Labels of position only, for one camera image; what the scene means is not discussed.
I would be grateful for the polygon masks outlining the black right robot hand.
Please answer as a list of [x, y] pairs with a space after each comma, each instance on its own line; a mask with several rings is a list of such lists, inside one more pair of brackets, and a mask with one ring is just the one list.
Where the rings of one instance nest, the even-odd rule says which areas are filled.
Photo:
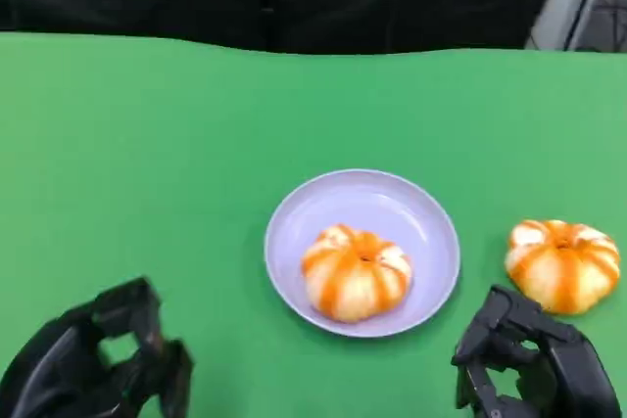
[[459, 340], [455, 403], [474, 417], [620, 417], [590, 340], [520, 293], [493, 285]]

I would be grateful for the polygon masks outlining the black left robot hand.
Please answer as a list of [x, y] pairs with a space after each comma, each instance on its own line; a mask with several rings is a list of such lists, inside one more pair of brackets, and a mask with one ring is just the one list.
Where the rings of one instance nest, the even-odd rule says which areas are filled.
[[138, 277], [46, 322], [1, 379], [2, 416], [136, 417], [152, 397], [186, 416], [194, 364], [165, 338], [160, 304]]

